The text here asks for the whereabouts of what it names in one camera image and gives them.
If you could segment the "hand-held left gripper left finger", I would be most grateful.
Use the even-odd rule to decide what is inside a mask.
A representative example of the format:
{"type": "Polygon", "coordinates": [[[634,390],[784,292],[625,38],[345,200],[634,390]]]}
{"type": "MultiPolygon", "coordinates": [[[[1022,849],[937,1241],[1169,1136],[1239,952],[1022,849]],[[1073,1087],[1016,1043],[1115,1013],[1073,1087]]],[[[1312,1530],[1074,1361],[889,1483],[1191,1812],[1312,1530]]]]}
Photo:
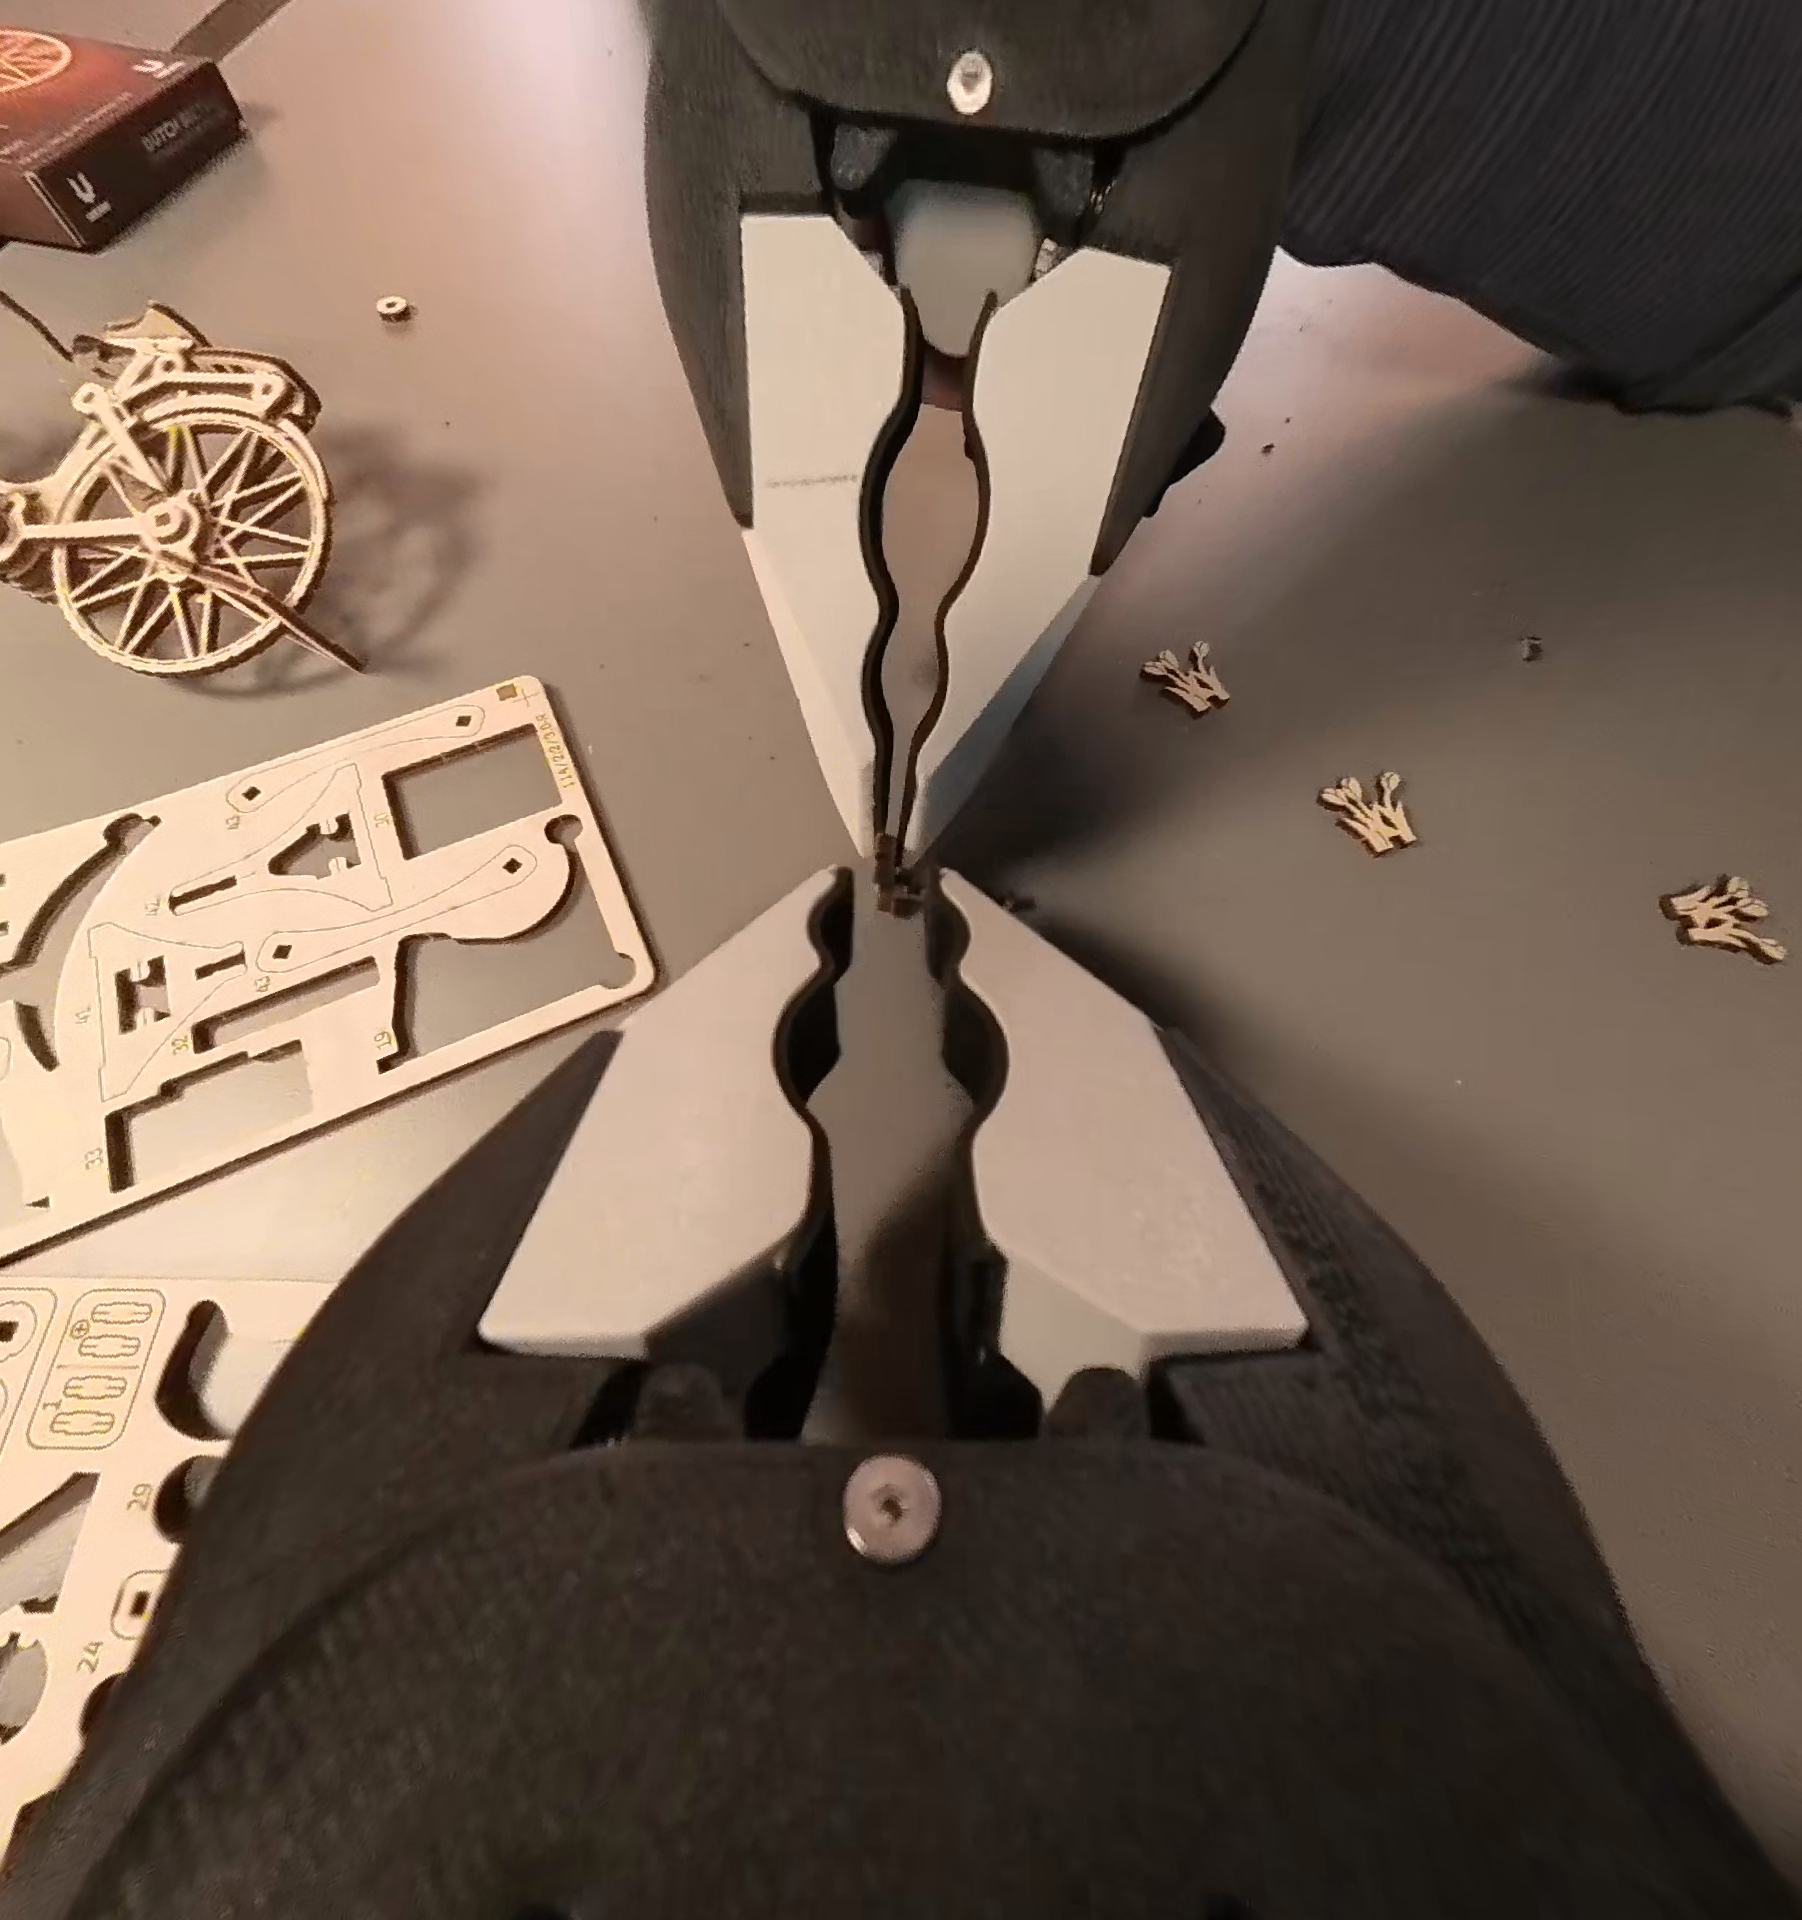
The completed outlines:
{"type": "Polygon", "coordinates": [[[477,1332],[530,1357],[823,1357],[854,877],[821,868],[631,1013],[477,1332]]]}

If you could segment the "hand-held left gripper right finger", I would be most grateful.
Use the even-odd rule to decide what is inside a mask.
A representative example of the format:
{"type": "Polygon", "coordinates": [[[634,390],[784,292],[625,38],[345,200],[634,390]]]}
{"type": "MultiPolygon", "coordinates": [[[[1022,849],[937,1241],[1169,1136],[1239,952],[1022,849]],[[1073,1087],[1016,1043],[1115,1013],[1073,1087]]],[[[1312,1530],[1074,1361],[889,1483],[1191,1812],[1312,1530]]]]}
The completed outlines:
{"type": "Polygon", "coordinates": [[[970,1145],[1001,1262],[993,1344],[1026,1379],[1294,1348],[1304,1315],[1155,1024],[953,872],[951,1012],[1005,1059],[970,1145]]]}

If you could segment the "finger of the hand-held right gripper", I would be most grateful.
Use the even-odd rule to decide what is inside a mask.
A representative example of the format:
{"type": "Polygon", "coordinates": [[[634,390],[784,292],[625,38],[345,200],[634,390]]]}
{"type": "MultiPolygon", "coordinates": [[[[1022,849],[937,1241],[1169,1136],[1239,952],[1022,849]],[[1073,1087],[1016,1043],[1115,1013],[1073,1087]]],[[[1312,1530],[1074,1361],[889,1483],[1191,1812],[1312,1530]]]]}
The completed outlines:
{"type": "Polygon", "coordinates": [[[913,748],[905,862],[974,791],[1096,590],[1165,292],[1165,266],[1080,247],[979,327],[964,422],[981,521],[937,613],[943,684],[913,748]]]}
{"type": "Polygon", "coordinates": [[[886,467],[919,404],[905,292],[828,214],[743,214],[743,549],[821,780],[858,851],[883,831],[870,661],[893,629],[886,467]]]}

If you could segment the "wooden bicycle model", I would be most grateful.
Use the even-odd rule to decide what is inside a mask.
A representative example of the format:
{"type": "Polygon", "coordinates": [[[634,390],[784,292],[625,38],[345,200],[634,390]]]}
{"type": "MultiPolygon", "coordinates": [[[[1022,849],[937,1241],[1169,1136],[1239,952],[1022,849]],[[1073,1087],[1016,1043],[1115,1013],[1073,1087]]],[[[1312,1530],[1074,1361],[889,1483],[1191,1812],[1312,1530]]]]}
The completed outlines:
{"type": "Polygon", "coordinates": [[[147,678],[219,672],[279,639],[361,671],[306,614],[332,553],[320,401],[270,352],[213,342],[150,301],[59,340],[75,431],[47,472],[0,472],[0,581],[51,605],[99,658],[147,678]]]}

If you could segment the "dark model kit box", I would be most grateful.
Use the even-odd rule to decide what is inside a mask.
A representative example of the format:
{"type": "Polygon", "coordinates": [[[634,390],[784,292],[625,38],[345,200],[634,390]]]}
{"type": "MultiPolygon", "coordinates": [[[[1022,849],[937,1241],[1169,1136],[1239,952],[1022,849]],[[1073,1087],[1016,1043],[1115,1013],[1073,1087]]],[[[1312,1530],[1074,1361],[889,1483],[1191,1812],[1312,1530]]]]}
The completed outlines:
{"type": "Polygon", "coordinates": [[[243,133],[213,61],[0,20],[0,240],[98,251],[243,133]]]}

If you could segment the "wooden tulip piece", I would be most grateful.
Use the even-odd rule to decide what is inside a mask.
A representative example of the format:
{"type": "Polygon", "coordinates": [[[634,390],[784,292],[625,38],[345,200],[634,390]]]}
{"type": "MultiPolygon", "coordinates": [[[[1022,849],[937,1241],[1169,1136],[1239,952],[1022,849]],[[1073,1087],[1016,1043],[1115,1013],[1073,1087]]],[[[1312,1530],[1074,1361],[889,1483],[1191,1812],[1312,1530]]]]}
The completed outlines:
{"type": "Polygon", "coordinates": [[[1194,718],[1220,713],[1231,702],[1209,639],[1193,639],[1182,653],[1160,649],[1139,666],[1139,678],[1194,718]]]}
{"type": "Polygon", "coordinates": [[[1321,785],[1316,803],[1372,857],[1421,843],[1398,771],[1381,771],[1370,782],[1346,774],[1321,785]]]}
{"type": "Polygon", "coordinates": [[[1682,948],[1739,953],[1763,965],[1787,957],[1787,948],[1763,931],[1771,910],[1745,877],[1712,877],[1658,897],[1656,905],[1682,948]]]}

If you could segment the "wooden part sheet square windows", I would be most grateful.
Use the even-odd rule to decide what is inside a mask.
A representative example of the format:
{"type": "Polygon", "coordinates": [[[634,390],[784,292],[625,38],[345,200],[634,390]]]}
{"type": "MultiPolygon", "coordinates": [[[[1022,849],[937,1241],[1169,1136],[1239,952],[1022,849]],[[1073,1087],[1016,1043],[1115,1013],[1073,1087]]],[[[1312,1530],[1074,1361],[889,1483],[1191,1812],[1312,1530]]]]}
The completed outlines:
{"type": "Polygon", "coordinates": [[[0,1268],[657,981],[514,675],[0,843],[0,1268]]]}

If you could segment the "wooden part sheet round holes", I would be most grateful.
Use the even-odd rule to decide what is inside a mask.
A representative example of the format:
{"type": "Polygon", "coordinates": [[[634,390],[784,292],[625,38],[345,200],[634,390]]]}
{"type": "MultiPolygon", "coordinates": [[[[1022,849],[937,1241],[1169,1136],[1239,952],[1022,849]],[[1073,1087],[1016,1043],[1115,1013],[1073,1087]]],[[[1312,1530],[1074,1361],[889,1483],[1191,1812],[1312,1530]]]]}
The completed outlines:
{"type": "Polygon", "coordinates": [[[0,1277],[0,1866],[135,1663],[320,1280],[0,1277]]]}

